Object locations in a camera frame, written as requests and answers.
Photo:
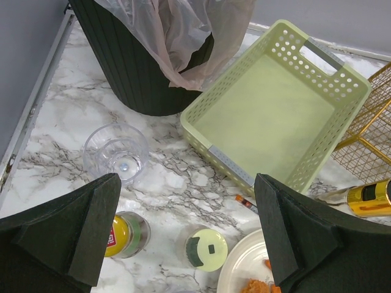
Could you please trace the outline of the yellow-lid sauce jar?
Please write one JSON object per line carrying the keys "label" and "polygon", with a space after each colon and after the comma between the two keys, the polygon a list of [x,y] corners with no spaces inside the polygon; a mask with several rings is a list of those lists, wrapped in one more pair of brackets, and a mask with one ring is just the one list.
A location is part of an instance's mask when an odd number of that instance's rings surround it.
{"label": "yellow-lid sauce jar", "polygon": [[150,240],[150,225],[140,215],[123,211],[116,213],[105,258],[130,258],[145,248]]}

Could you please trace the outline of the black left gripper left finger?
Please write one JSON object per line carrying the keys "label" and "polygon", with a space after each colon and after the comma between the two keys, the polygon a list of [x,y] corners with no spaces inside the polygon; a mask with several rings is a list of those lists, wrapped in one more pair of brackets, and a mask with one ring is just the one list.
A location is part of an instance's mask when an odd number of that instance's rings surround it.
{"label": "black left gripper left finger", "polygon": [[109,173],[1,219],[1,292],[90,292],[98,283],[121,180]]}

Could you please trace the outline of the gold-cap pepper grinder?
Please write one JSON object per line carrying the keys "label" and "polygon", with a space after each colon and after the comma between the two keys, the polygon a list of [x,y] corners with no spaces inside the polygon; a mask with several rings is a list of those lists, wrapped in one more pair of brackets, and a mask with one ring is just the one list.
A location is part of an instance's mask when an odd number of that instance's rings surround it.
{"label": "gold-cap pepper grinder", "polygon": [[390,216],[390,179],[352,186],[314,197],[329,206],[347,206],[358,217]]}

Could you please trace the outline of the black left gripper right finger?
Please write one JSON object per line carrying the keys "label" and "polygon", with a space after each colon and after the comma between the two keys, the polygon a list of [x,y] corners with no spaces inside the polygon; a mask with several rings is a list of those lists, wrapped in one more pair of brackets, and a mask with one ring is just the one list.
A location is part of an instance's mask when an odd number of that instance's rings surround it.
{"label": "black left gripper right finger", "polygon": [[257,174],[261,228],[282,292],[390,292],[390,227]]}

